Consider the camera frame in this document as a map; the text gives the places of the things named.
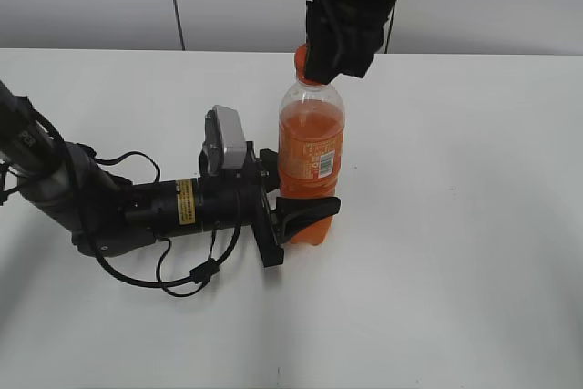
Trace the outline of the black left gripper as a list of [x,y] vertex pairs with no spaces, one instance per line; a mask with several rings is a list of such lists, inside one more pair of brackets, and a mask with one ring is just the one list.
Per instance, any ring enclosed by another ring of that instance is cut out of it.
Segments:
[[336,215],[337,197],[291,199],[277,197],[271,224],[267,195],[280,187],[278,153],[271,149],[254,152],[251,141],[241,169],[223,170],[198,178],[198,224],[204,231],[236,225],[250,226],[265,267],[283,264],[282,243],[290,241],[316,222]]

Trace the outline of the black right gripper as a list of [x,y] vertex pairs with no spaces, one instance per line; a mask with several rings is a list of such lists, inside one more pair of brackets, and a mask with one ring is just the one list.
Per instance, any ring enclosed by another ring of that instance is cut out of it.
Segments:
[[384,27],[395,3],[308,1],[304,76],[324,85],[339,75],[363,78],[384,41]]

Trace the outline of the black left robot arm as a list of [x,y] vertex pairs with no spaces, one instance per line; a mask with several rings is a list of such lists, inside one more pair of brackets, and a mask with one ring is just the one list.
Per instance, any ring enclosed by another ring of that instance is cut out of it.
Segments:
[[1,157],[17,173],[16,191],[69,230],[86,255],[117,257],[155,241],[212,230],[251,227],[262,263],[282,264],[283,245],[335,215],[341,202],[278,198],[278,156],[245,139],[234,109],[215,106],[205,117],[199,175],[136,184],[109,172],[110,161],[89,146],[66,153],[26,97],[1,91]]

